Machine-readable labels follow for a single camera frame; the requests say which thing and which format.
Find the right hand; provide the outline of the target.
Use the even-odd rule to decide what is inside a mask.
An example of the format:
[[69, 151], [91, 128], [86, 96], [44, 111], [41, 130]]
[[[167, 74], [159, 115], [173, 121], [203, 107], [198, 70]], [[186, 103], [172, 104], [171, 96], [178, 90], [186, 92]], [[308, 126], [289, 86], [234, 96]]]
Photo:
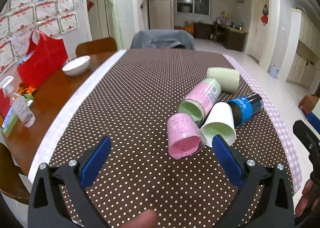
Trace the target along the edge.
[[308, 199], [309, 199], [309, 195], [311, 193], [311, 190], [313, 189], [314, 186], [314, 182], [309, 179], [302, 191], [302, 197], [300, 198], [296, 208], [295, 208], [295, 216], [296, 217], [300, 217], [304, 210], [306, 209], [307, 205], [308, 205]]

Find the left hand thumb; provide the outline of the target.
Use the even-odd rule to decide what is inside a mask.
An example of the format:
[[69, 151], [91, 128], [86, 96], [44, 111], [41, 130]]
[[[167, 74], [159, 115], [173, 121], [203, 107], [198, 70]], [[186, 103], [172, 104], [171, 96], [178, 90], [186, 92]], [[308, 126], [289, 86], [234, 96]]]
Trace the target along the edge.
[[156, 226], [157, 214], [153, 210], [146, 210], [138, 217], [127, 221], [121, 228], [153, 228]]

